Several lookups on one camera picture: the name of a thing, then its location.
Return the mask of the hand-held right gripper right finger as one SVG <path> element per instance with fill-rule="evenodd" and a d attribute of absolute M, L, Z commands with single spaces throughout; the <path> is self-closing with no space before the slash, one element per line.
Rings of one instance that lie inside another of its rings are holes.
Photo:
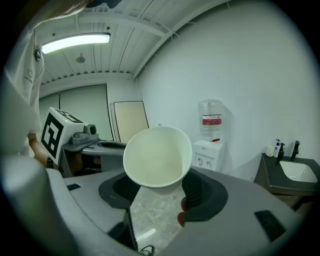
<path fill-rule="evenodd" d="M 205 222 L 222 211 L 228 201 L 225 186 L 195 169 L 182 180 L 186 198 L 186 222 Z"/>

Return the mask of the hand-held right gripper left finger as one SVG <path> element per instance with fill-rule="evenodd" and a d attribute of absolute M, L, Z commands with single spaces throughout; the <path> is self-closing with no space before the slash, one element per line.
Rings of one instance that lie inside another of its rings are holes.
<path fill-rule="evenodd" d="M 125 173 L 121 173 L 102 182 L 98 193 L 112 208 L 129 209 L 140 188 Z"/>

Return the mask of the person's right hand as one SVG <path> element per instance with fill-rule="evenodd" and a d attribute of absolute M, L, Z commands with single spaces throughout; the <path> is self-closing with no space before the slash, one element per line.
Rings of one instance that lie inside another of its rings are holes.
<path fill-rule="evenodd" d="M 181 202 L 180 206 L 182 211 L 177 215 L 177 221 L 180 226 L 184 227 L 185 226 L 185 217 L 186 217 L 186 211 L 187 211 L 187 199 L 184 197 Z"/>

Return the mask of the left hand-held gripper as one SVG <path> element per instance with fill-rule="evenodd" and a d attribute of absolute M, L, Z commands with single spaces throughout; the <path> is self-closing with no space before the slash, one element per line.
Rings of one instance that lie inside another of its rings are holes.
<path fill-rule="evenodd" d="M 63 177 L 78 177 L 123 168 L 126 144 L 102 140 L 94 124 L 65 110 L 50 107 L 41 143 L 48 152 L 47 167 Z"/>

